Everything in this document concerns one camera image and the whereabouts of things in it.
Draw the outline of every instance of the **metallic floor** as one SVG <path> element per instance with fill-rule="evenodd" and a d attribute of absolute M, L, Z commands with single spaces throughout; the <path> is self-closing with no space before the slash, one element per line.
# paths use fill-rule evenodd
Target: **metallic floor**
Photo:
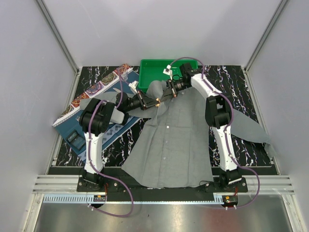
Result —
<path fill-rule="evenodd" d="M 248 201 L 240 196 L 239 205 Z M 123 214 L 130 205 L 104 205 Z M 225 211 L 210 205 L 135 205 L 129 218 L 91 211 L 86 205 L 43 203 L 35 232 L 291 232 L 280 196 L 259 196 L 250 206 Z"/>

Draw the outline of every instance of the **green plastic tray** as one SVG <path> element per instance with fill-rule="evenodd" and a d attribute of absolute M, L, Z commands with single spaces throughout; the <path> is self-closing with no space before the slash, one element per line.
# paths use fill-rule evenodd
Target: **green plastic tray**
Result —
<path fill-rule="evenodd" d="M 169 76 L 164 74 L 163 70 L 172 62 L 172 59 L 142 59 L 140 61 L 140 78 L 138 85 L 139 89 L 143 92 L 146 92 L 152 81 L 168 80 Z M 190 63 L 193 69 L 197 69 L 197 61 L 191 59 L 182 59 L 176 61 L 173 64 L 173 67 L 171 68 L 173 75 L 179 75 L 182 77 L 179 66 L 184 63 Z"/>

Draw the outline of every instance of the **gray cloth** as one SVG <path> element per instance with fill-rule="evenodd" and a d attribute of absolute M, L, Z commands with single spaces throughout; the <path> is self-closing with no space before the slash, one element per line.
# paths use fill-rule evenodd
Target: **gray cloth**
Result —
<path fill-rule="evenodd" d="M 164 87 L 165 84 L 153 81 L 146 95 L 161 98 Z M 116 92 L 106 92 L 96 98 L 115 102 L 116 95 Z M 89 101 L 81 100 L 80 108 L 84 109 Z M 151 188 L 196 187 L 201 180 L 213 180 L 205 100 L 197 90 L 186 89 L 158 108 L 136 109 L 129 114 L 151 118 L 122 167 L 140 184 Z M 231 133 L 251 142 L 270 141 L 258 123 L 237 110 L 234 110 Z"/>

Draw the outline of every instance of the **gray wall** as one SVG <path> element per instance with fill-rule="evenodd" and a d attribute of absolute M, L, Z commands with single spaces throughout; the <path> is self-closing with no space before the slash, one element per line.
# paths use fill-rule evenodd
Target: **gray wall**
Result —
<path fill-rule="evenodd" d="M 1 0 L 0 28 L 0 231 L 15 232 L 74 75 L 34 0 Z"/>
<path fill-rule="evenodd" d="M 249 71 L 284 174 L 309 228 L 309 1 L 286 7 Z"/>
<path fill-rule="evenodd" d="M 79 66 L 192 56 L 245 65 L 280 0 L 44 0 Z"/>

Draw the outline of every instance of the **black marbled table surface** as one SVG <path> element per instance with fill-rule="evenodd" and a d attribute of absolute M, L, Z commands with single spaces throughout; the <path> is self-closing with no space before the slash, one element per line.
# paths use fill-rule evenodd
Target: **black marbled table surface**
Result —
<path fill-rule="evenodd" d="M 117 66 L 83 67 L 74 98 L 99 81 L 99 76 L 108 75 L 116 68 Z M 139 73 L 139 66 L 133 66 L 133 70 Z M 227 92 L 233 96 L 232 103 L 235 109 L 258 122 L 245 76 L 240 66 L 206 66 L 205 75 L 220 91 Z M 146 120 L 141 119 L 104 150 L 102 160 L 105 166 L 122 166 L 136 143 Z M 241 166 L 271 165 L 263 144 L 247 142 L 235 136 L 232 136 L 232 140 L 235 156 Z M 211 165 L 219 166 L 218 147 L 211 129 L 209 153 Z M 62 140 L 56 166 L 84 166 L 84 162 Z"/>

